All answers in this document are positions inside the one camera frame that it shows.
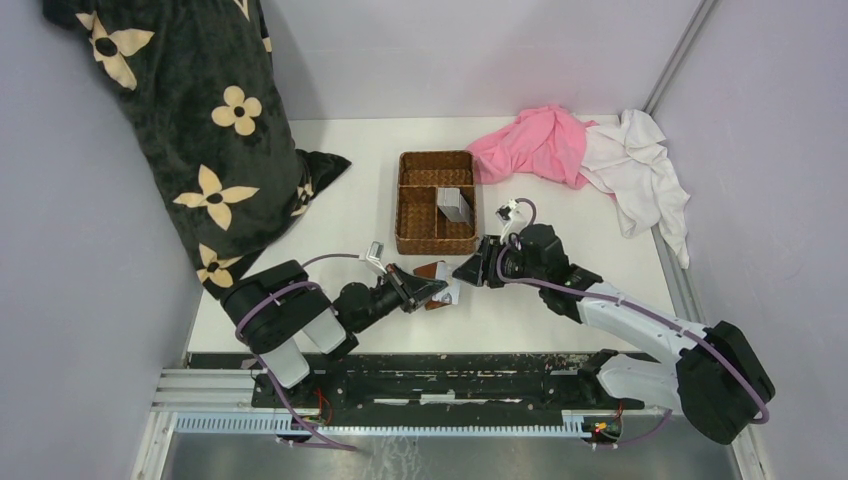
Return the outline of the brown leather card holder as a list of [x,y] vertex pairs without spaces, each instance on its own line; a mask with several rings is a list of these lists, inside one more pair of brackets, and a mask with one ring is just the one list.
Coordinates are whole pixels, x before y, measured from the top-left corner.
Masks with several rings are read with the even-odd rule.
[[413,269],[413,273],[415,275],[418,275],[418,276],[439,280],[437,278],[437,268],[438,268],[438,265],[439,265],[440,262],[445,262],[445,261],[433,262],[433,263],[429,263],[429,264],[426,264],[426,265],[416,267],[416,268]]

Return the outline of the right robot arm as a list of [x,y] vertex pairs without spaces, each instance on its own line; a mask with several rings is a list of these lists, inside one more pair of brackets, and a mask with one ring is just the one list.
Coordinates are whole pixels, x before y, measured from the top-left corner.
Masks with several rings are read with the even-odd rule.
[[607,332],[647,354],[598,352],[577,382],[580,400],[602,408],[614,398],[681,413],[707,439],[732,443],[770,418],[775,386],[743,331],[668,316],[572,262],[550,225],[506,238],[489,235],[453,273],[475,287],[534,287],[553,313]]

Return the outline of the white credit card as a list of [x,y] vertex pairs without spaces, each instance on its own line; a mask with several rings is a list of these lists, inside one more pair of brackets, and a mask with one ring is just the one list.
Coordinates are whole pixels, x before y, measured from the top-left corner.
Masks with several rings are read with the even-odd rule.
[[446,262],[440,262],[437,268],[437,278],[444,281],[447,287],[436,294],[433,299],[445,305],[457,305],[460,300],[461,285],[453,277],[455,266]]

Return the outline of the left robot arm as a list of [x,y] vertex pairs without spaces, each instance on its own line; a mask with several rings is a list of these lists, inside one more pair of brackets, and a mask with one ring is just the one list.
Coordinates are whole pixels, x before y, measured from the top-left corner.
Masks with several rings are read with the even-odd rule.
[[324,356],[337,359],[358,345],[358,333],[395,311],[419,310],[448,287],[444,280],[389,264],[379,269],[374,286],[348,283],[332,300],[301,263],[291,260],[239,281],[225,291],[220,304],[237,340],[276,379],[280,398],[299,407],[312,399],[315,382],[296,334],[306,335]]

